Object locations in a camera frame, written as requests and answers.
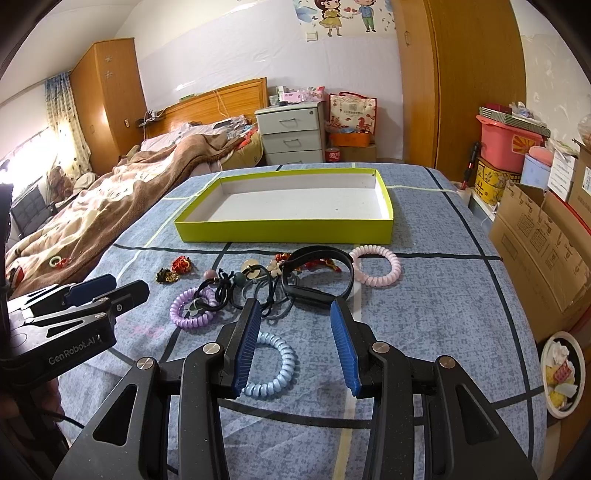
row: bed headboard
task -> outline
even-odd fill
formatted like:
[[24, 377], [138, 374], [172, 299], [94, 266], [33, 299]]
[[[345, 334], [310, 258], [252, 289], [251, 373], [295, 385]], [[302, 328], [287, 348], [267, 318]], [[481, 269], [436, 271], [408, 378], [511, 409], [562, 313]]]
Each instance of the bed headboard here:
[[244, 115], [251, 123], [255, 112], [266, 106], [269, 106], [266, 77], [235, 83], [169, 106], [163, 120], [146, 127], [146, 138], [168, 133], [185, 122], [207, 125]]

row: green bead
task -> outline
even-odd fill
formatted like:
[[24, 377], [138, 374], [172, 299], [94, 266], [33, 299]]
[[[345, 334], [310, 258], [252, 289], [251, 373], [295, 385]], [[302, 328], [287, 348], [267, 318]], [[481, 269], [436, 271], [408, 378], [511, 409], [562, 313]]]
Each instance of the green bead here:
[[237, 287], [243, 287], [246, 285], [246, 276], [242, 272], [234, 273], [234, 283]]

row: black chair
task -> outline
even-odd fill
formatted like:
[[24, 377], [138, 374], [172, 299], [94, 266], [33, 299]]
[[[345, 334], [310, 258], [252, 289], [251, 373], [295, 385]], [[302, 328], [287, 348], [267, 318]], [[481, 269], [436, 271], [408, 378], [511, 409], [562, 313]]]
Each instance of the black chair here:
[[57, 213], [55, 205], [47, 205], [37, 182], [21, 193], [13, 202], [10, 214], [19, 232], [25, 238], [39, 230]]

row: cartoon couple sticker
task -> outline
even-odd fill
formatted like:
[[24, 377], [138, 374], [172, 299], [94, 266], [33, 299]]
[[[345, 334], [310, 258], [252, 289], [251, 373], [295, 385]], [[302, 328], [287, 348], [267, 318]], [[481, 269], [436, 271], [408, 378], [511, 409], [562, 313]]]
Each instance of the cartoon couple sticker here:
[[[316, 6], [322, 11], [322, 20], [319, 22], [325, 28], [329, 29], [329, 37], [332, 37], [333, 28], [336, 28], [336, 34], [338, 37], [342, 37], [340, 34], [340, 28], [343, 26], [341, 18], [353, 18], [348, 17], [340, 13], [340, 0], [314, 0]], [[355, 3], [360, 5], [359, 10], [353, 10], [353, 15], [361, 15], [363, 24], [365, 25], [365, 31], [375, 32], [374, 27], [374, 9], [371, 5], [375, 3], [375, 0], [355, 0]]]

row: blue patterned bedsheet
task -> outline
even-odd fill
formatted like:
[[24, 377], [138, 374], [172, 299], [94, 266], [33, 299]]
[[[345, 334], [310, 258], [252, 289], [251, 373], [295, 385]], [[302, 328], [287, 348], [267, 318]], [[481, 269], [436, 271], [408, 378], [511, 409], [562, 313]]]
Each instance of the blue patterned bedsheet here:
[[[335, 165], [279, 167], [319, 168]], [[347, 167], [350, 164], [338, 164]], [[356, 320], [376, 337], [408, 356], [433, 361], [455, 357], [493, 403], [538, 470], [544, 451], [546, 409], [534, 340], [511, 280], [492, 244], [441, 173], [418, 166], [363, 164], [379, 170], [394, 208], [389, 246], [401, 258], [402, 275], [387, 288], [362, 286], [349, 297]], [[262, 167], [261, 171], [278, 167]], [[223, 176], [244, 173], [235, 170]], [[150, 297], [118, 319], [117, 345], [61, 377], [66, 414], [87, 422], [134, 360], [160, 361], [187, 356], [215, 340], [220, 327], [237, 318], [226, 309], [208, 326], [187, 333], [168, 319], [180, 291], [197, 286], [204, 270], [237, 270], [248, 258], [268, 264], [278, 252], [301, 245], [186, 244], [174, 219], [217, 174], [193, 177], [161, 199], [123, 233], [103, 255], [91, 277], [112, 273], [123, 285], [143, 279]], [[337, 245], [351, 251], [353, 245]], [[172, 286], [155, 282], [155, 273], [179, 255], [198, 268]], [[389, 271], [383, 259], [364, 259], [363, 269]], [[345, 275], [321, 271], [302, 282], [340, 293]], [[230, 477], [238, 479], [358, 479], [369, 438], [372, 400], [356, 400], [345, 387], [327, 313], [294, 307], [262, 331], [282, 336], [295, 349], [299, 372], [293, 385], [272, 399], [246, 396], [225, 401], [221, 411]], [[272, 379], [280, 356], [270, 348], [255, 352], [251, 380]], [[178, 398], [171, 403], [168, 459], [177, 465]], [[420, 397], [415, 396], [415, 478], [423, 478], [424, 451]], [[63, 425], [74, 439], [75, 427]]]

